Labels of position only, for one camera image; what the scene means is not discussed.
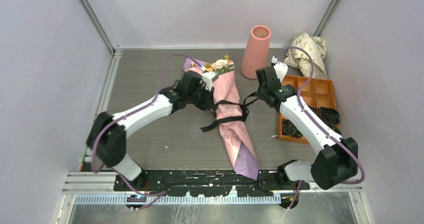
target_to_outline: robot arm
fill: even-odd
[[[123,112],[112,115],[107,112],[100,113],[86,142],[90,149],[93,149],[94,140],[106,125],[114,120],[120,120],[100,138],[96,156],[93,158],[99,158],[107,167],[121,173],[135,188],[140,187],[145,182],[144,170],[128,155],[127,139],[138,129],[185,108],[187,104],[195,105],[202,111],[212,109],[214,106],[212,85],[217,78],[218,75],[213,71],[202,74],[188,71],[173,86],[160,90],[154,103],[132,115],[131,112],[151,103],[155,97]]]
[[[302,97],[300,101],[297,90],[291,85],[282,86],[282,80],[287,73],[287,65],[271,61],[272,66],[266,66],[256,71],[259,88],[256,92],[258,99],[265,101],[271,108],[287,117],[305,136],[316,153],[313,163],[292,160],[278,167],[283,173],[283,181],[305,180],[315,182],[327,190],[358,173],[358,165],[343,149],[329,137],[334,137],[358,157],[358,144],[353,138],[344,139],[329,128],[313,111],[309,109]],[[324,127],[324,133],[317,125]]]

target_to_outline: orange tray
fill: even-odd
[[[284,80],[282,80],[282,85],[292,85],[296,90],[298,90],[306,81],[307,77],[303,76],[293,76],[286,75]],[[305,103],[310,107],[320,108],[336,108],[336,97],[334,95],[333,81],[315,79],[312,78],[310,82],[302,89],[300,92]],[[278,135],[277,138],[282,141],[295,142],[295,143],[305,143],[309,144],[308,140],[304,136],[301,138],[295,138],[288,135],[283,135],[283,119],[285,118],[281,113],[278,114]]]

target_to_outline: gray table surface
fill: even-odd
[[[270,55],[277,49],[270,49]],[[236,85],[240,98],[255,92],[258,81],[245,78],[240,71],[244,49],[125,49],[119,62],[107,111],[122,112],[153,97],[157,91],[163,60],[173,53],[214,62],[229,55],[236,66]],[[174,57],[163,73],[161,88],[172,86],[183,75],[184,57]],[[288,75],[300,75],[290,67]],[[276,169],[293,159],[313,161],[315,153],[308,144],[286,142],[277,134],[278,115],[263,101],[249,107],[245,122],[253,142],[260,169]],[[143,127],[127,140],[127,152],[144,169],[232,169],[230,159],[215,128],[203,133],[199,128],[215,120],[210,111],[187,106],[172,115]]]

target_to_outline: pink vase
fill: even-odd
[[[270,48],[271,31],[268,27],[258,25],[252,28],[241,62],[241,73],[249,79],[256,79],[255,71],[267,65]]]

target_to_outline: black mounting plate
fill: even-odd
[[[189,191],[192,197],[227,196],[233,186],[238,197],[265,197],[272,196],[271,191],[294,190],[295,181],[280,185],[277,181],[276,170],[260,170],[258,179],[253,180],[235,173],[233,170],[145,170],[148,191],[166,191],[170,197],[184,197]],[[125,183],[117,177],[113,190],[116,192],[131,191]],[[301,190],[309,190],[308,183],[303,182]]]

